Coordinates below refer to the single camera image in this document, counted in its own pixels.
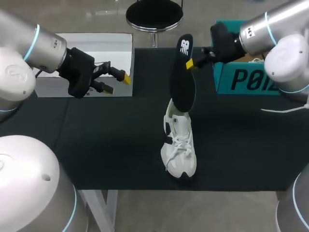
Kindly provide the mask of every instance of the shoe tongue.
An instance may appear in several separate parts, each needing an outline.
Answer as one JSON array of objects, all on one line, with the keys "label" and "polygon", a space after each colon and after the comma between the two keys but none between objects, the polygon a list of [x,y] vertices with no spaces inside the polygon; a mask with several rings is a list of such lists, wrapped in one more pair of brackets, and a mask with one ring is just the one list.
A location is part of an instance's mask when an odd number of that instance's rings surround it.
[{"label": "shoe tongue", "polygon": [[178,135],[185,136],[189,131],[190,123],[185,116],[173,115],[173,125]]}]

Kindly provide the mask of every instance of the white sneaker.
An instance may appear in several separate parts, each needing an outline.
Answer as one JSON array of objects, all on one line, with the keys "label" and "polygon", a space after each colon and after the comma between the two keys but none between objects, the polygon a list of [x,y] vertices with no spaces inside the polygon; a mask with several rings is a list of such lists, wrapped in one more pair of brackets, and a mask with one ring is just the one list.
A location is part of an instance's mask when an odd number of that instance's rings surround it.
[{"label": "white sneaker", "polygon": [[189,113],[177,110],[169,101],[164,116],[165,143],[161,158],[166,170],[174,177],[192,177],[197,168]]}]

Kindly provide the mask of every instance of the teal shoe box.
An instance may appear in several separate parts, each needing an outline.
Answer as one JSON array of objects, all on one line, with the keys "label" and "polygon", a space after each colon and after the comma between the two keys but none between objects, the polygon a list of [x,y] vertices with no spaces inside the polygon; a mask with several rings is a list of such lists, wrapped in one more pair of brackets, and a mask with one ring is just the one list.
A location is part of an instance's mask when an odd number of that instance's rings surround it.
[{"label": "teal shoe box", "polygon": [[[228,31],[238,33],[245,21],[217,20],[218,22],[224,23]],[[216,63],[213,67],[213,77],[218,94],[279,95],[278,88],[266,75],[263,63]]]}]

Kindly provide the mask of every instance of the insole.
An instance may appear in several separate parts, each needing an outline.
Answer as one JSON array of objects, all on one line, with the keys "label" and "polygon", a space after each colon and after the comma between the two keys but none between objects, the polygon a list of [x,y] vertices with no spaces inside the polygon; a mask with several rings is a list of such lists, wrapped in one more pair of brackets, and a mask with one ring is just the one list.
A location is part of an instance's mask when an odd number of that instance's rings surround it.
[{"label": "insole", "polygon": [[192,35],[186,34],[180,37],[176,47],[169,90],[175,107],[181,112],[188,112],[195,100],[195,80],[192,72],[186,68],[186,63],[191,59],[192,50]]}]

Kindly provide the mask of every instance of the black stool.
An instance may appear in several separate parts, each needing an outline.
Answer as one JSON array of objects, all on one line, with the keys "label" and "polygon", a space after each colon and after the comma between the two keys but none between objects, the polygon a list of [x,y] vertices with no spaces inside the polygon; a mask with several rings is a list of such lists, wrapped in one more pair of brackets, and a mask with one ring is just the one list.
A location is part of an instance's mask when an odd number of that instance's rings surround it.
[{"label": "black stool", "polygon": [[140,0],[126,11],[126,21],[133,28],[149,32],[151,47],[158,47],[158,33],[177,27],[183,18],[182,5],[170,0]]}]

